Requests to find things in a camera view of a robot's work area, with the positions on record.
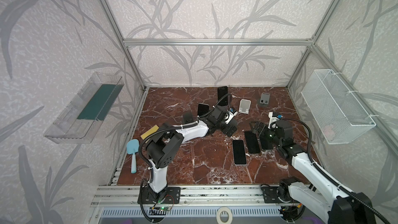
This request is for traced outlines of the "white-edged phone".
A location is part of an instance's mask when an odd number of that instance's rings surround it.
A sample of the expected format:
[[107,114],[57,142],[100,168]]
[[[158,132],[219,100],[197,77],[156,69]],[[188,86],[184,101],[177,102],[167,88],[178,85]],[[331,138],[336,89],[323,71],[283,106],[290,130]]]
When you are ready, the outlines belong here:
[[269,136],[260,138],[260,144],[262,150],[272,150],[274,148],[273,138]]

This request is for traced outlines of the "green-edged phone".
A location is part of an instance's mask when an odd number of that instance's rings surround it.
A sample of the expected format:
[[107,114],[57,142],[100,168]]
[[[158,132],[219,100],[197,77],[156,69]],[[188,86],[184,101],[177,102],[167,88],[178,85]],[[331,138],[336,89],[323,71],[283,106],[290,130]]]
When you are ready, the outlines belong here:
[[204,103],[198,104],[198,117],[205,116],[209,112],[209,105]]

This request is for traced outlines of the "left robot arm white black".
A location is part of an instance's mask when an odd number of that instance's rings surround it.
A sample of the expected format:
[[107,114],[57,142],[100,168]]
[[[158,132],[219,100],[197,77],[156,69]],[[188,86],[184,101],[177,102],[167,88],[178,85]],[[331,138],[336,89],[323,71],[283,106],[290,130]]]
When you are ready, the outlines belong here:
[[150,180],[142,180],[153,196],[166,192],[167,168],[173,161],[181,144],[221,131],[231,137],[237,131],[234,117],[237,110],[231,106],[232,94],[227,93],[205,114],[193,117],[191,112],[183,115],[183,124],[164,123],[154,133],[148,135],[140,144],[138,153],[148,164]]

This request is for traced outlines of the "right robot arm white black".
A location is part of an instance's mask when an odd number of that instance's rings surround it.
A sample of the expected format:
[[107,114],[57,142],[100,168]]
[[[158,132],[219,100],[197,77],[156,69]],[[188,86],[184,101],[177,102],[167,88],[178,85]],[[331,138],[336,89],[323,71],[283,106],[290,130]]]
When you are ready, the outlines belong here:
[[373,208],[371,200],[363,193],[355,193],[331,176],[312,157],[312,131],[307,124],[298,121],[308,133],[307,148],[295,143],[292,118],[271,116],[269,124],[253,121],[252,131],[265,138],[279,155],[304,175],[316,190],[309,189],[295,177],[281,180],[280,198],[298,201],[326,224],[374,224],[380,219],[389,221]]

